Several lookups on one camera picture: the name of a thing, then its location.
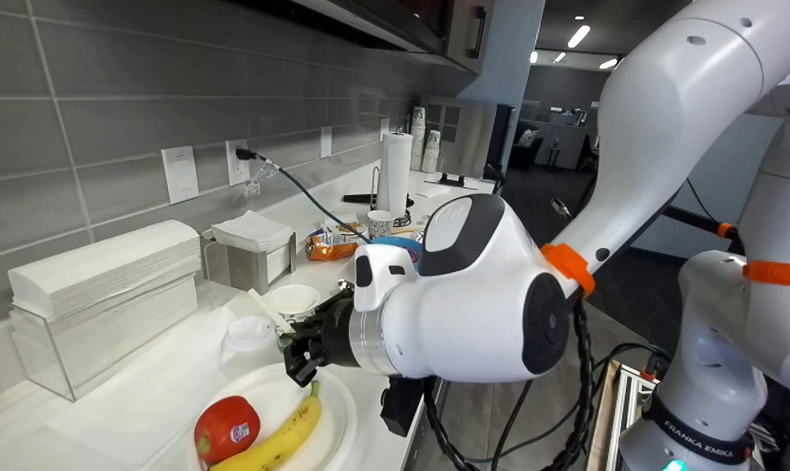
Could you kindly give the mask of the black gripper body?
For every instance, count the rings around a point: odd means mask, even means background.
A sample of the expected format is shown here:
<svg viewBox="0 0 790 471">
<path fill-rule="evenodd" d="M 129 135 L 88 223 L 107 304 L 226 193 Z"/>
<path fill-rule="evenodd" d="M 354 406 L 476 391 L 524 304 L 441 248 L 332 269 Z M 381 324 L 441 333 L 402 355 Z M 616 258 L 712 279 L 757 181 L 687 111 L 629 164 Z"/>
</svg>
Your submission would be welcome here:
<svg viewBox="0 0 790 471">
<path fill-rule="evenodd" d="M 354 291 L 347 287 L 323 302 L 303 322 L 293 322 L 292 333 L 281 338 L 285 373 L 300 388 L 307 388 L 320 366 L 356 366 L 349 334 L 351 315 Z"/>
</svg>

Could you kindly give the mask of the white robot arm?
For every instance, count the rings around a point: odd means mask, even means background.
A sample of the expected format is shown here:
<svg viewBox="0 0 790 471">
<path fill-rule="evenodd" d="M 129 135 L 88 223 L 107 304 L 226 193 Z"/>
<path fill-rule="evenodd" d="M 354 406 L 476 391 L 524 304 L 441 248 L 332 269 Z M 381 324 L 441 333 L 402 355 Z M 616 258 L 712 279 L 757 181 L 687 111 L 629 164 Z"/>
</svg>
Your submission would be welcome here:
<svg viewBox="0 0 790 471">
<path fill-rule="evenodd" d="M 573 308 L 683 185 L 726 128 L 790 73 L 790 0 L 691 0 L 609 73 L 589 205 L 551 244 L 496 193 L 438 206 L 420 253 L 366 244 L 354 302 L 284 338 L 307 384 L 326 363 L 449 381 L 547 373 Z M 765 160 L 743 248 L 705 251 L 681 273 L 676 358 L 619 444 L 625 471 L 748 471 L 747 431 L 768 384 L 790 391 L 790 124 Z"/>
</svg>

